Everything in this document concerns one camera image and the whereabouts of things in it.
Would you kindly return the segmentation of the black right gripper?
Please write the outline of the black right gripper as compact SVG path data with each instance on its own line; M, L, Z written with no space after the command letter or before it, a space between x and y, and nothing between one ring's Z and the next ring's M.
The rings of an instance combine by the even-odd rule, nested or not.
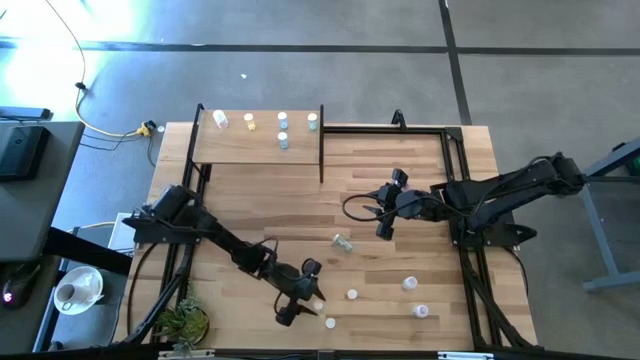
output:
M383 240L392 239L393 223L397 216L403 219L418 219L433 215L433 202L436 198L429 192L405 190L407 185L408 175L403 170L395 168L391 174L391 181L381 186L378 191L370 193L382 209L363 205L365 210L378 217L377 236Z

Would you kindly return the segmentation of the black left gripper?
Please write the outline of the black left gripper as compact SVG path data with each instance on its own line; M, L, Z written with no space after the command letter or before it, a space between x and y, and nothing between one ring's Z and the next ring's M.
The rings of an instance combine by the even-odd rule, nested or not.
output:
M309 301L313 296L322 301L326 300L318 284L321 269L322 264L313 258L307 258L301 270L275 260L269 260L263 266L262 278L279 292L274 301L277 323L289 327L298 315L318 315L317 312L299 304L298 301Z

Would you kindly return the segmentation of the green succulent potted plant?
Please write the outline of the green succulent potted plant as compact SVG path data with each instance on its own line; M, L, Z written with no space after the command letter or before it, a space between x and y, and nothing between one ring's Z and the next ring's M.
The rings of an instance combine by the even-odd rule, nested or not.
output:
M209 317L194 296L187 296L175 307L167 307L158 317L155 336L172 342L173 351L186 353L196 348L209 330Z

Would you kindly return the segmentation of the white box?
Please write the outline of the white box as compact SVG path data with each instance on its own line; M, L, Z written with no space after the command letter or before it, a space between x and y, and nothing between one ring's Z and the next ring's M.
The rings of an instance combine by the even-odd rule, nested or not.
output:
M128 253L135 250L135 229L124 223L124 220L131 217L131 213L118 213L113 225L108 248L121 253Z

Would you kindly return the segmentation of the grey metal stand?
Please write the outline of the grey metal stand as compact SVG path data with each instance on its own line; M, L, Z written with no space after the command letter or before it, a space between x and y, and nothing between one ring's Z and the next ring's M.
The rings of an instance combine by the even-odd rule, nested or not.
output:
M615 146L583 173L580 196L606 269L583 288L640 284L640 137Z

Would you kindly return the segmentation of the black diagonal beam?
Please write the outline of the black diagonal beam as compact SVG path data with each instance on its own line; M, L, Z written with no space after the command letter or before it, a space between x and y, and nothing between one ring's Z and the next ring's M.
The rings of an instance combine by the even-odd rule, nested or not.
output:
M132 263L130 256L55 227L51 227L47 233L42 254L59 256L120 275L128 275Z

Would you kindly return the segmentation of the white coffee cup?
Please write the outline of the white coffee cup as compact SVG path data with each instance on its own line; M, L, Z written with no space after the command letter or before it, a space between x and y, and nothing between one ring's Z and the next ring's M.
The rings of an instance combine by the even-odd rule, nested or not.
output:
M58 287L56 300L61 304L62 309L67 310L83 300L83 291L74 284L64 284Z

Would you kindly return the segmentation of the grey side desk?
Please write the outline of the grey side desk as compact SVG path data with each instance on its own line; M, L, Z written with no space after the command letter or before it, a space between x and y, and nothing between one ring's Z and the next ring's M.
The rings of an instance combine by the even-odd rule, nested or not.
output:
M0 262L37 258L84 132L80 122L43 122L50 132L36 176L0 181Z

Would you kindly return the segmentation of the black computer mouse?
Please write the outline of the black computer mouse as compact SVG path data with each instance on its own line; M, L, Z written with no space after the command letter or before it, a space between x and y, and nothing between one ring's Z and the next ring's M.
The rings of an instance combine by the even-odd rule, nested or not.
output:
M19 309L29 300L37 276L39 264L23 264L16 268L2 285L2 305L8 309Z

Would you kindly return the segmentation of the black rectangular device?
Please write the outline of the black rectangular device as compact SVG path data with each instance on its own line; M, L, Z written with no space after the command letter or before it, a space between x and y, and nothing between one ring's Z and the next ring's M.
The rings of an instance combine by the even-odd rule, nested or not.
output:
M10 127L0 140L0 182L33 180L50 136L39 125Z

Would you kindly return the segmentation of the dark slim flat device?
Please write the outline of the dark slim flat device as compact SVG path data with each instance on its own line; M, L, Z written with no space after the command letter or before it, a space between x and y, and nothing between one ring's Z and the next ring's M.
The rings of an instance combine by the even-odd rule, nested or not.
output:
M47 108L0 106L0 119L16 121L47 121L52 112Z

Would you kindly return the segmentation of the black aluminium table frame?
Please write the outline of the black aluminium table frame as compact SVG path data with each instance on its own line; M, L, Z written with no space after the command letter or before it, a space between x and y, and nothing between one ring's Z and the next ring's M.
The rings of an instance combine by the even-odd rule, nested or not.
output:
M210 318L201 350L215 357L293 357L339 360L435 357L471 351L477 340L506 345L484 304L467 304L458 250L444 223L398 222L383 241L375 225L345 217L340 203L385 182L395 168L428 186L451 177L496 172L489 133L481 126L329 124L324 129L324 179L316 165L214 164L203 186L210 211L248 241L277 245L282 260L320 261L324 307L291 326L275 320L278 293L240 272L216 245L201 242L190 279ZM336 234L353 246L333 246ZM418 280L406 291L402 281ZM349 289L358 297L350 300ZM412 314L429 308L426 318ZM327 318L336 326L328 329Z

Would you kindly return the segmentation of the silver metal bracket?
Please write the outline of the silver metal bracket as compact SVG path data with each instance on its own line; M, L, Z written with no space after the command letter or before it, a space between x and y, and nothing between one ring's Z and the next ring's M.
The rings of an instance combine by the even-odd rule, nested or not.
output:
M157 360L212 360L215 358L213 350L192 350L186 353L176 351L161 351Z
M438 360L495 360L492 353L439 351Z

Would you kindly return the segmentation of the wooden shelf black frame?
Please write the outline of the wooden shelf black frame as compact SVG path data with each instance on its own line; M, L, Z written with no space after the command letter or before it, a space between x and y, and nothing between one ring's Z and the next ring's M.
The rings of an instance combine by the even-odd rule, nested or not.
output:
M199 103L191 126L182 182L191 181L193 172L210 176L214 164L316 165L324 179L324 109L317 110L223 110L229 127L216 126L212 113ZM277 114L286 112L289 127L280 129ZM250 131L244 115L252 113L256 130ZM308 128L307 116L316 113L319 127ZM279 132L288 134L289 147L279 146Z

